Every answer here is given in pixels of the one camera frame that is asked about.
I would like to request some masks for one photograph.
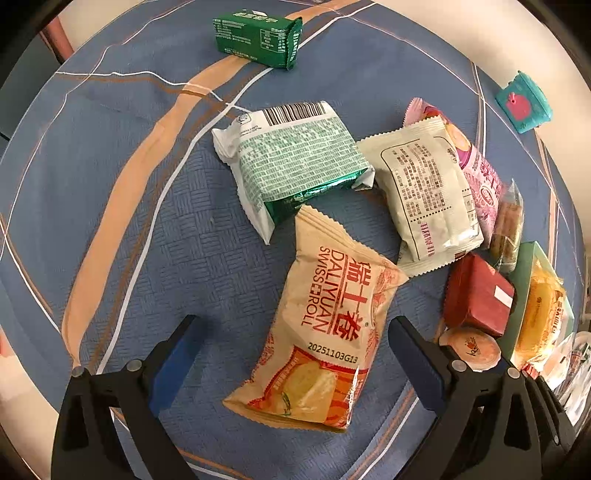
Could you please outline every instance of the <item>pink snack package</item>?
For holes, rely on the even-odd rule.
[[[440,115],[447,133],[452,138],[458,157],[460,168],[468,181],[472,191],[476,216],[484,236],[482,246],[488,248],[491,244],[492,231],[495,227],[496,214],[499,209],[499,198],[503,184],[501,179],[478,149],[466,138],[443,112],[422,98],[413,98],[404,115],[403,126],[411,125],[420,120]]]

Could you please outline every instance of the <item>barcode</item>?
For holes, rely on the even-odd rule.
[[[263,110],[269,125],[286,124],[303,118],[324,115],[324,107],[321,102],[314,103],[290,103],[289,105],[274,106]]]

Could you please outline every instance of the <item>yellow snack package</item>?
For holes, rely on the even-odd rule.
[[[529,362],[536,370],[542,371],[560,334],[565,295],[560,279],[536,260],[523,323],[511,359],[516,367],[521,368]]]
[[[295,222],[295,261],[261,357],[223,404],[272,427],[343,432],[408,278],[310,206]]]

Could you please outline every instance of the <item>round container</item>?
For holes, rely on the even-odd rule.
[[[475,372],[493,368],[501,359],[501,349],[493,337],[472,327],[446,330],[439,345],[449,345]]]

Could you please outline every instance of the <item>pink apple design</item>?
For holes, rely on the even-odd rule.
[[[519,93],[511,92],[507,97],[507,110],[511,112],[513,118],[521,122],[531,115],[531,105],[527,97]]]

